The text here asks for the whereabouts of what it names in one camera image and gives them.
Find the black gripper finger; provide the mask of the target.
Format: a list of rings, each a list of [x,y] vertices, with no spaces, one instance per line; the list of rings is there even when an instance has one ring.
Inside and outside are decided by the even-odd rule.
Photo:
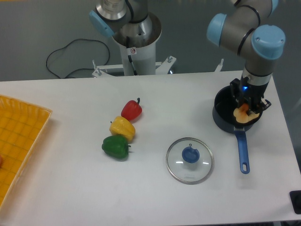
[[[243,95],[236,96],[237,108],[240,108],[243,104],[246,104],[247,101]]]
[[[257,114],[258,113],[258,99],[256,97],[248,97],[247,98],[247,104],[249,106],[249,111],[251,113]]]

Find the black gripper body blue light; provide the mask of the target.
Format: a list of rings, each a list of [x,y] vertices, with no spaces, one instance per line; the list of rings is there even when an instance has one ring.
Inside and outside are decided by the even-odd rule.
[[[264,92],[268,86],[268,83],[264,85],[252,85],[248,78],[234,79],[230,83],[230,92],[232,99],[237,107],[236,96],[243,95],[247,100],[248,97],[256,97],[258,99],[258,111],[265,111],[271,106],[271,102],[264,98]]]

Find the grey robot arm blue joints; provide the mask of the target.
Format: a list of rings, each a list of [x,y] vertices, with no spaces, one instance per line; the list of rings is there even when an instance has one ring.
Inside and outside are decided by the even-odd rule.
[[[236,11],[231,16],[215,15],[207,28],[210,42],[246,60],[242,77],[252,85],[269,82],[283,53],[284,32],[264,23],[277,5],[276,0],[236,0]],[[128,23],[144,21],[150,13],[145,0],[101,0],[93,11],[114,32]]]

